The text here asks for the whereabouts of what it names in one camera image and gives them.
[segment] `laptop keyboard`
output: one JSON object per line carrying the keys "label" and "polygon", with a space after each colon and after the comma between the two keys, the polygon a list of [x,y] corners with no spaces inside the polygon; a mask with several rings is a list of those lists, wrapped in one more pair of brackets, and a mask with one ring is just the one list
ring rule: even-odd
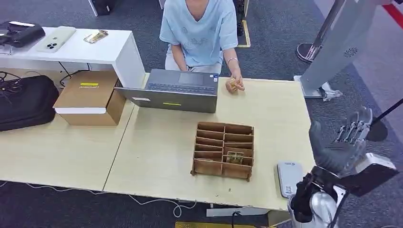
{"label": "laptop keyboard", "polygon": [[150,84],[148,84],[147,89],[159,90],[159,91],[192,93],[192,94],[214,94],[215,93],[213,87],[171,85],[171,84],[160,84],[160,83],[150,83]]}

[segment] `yellow sticker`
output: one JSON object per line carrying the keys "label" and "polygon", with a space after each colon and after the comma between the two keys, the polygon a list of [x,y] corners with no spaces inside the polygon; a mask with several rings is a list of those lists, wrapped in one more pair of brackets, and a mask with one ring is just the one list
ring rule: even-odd
{"label": "yellow sticker", "polygon": [[91,82],[82,82],[80,86],[98,86],[99,83],[91,83]]}
{"label": "yellow sticker", "polygon": [[181,104],[167,103],[167,102],[164,102],[163,104],[164,104],[164,105],[176,105],[176,106],[182,106]]}

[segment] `khaki pants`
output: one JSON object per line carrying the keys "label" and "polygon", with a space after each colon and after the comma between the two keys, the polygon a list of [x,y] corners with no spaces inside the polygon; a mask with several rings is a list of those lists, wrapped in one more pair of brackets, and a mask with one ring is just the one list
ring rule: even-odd
{"label": "khaki pants", "polygon": [[[193,66],[193,67],[188,66],[188,71],[221,74],[221,67],[222,66],[220,63],[207,66]],[[175,59],[173,58],[172,53],[166,53],[165,69],[180,71],[178,65],[175,62]]]}

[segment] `black bag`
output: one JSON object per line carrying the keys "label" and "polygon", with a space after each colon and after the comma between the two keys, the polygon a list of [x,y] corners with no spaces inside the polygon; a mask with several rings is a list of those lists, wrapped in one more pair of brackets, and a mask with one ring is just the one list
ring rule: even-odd
{"label": "black bag", "polygon": [[0,132],[51,122],[58,89],[47,76],[0,81]]}

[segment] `bracelet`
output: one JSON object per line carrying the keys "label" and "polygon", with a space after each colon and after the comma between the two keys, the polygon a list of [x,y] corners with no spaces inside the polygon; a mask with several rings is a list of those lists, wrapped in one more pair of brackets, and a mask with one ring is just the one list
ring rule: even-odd
{"label": "bracelet", "polygon": [[239,65],[239,60],[238,60],[237,58],[233,57],[233,58],[228,59],[228,61],[227,61],[227,66],[228,66],[228,63],[230,63],[230,61],[231,61],[231,60],[234,60],[234,59],[236,59],[236,60],[238,61],[238,65]]}

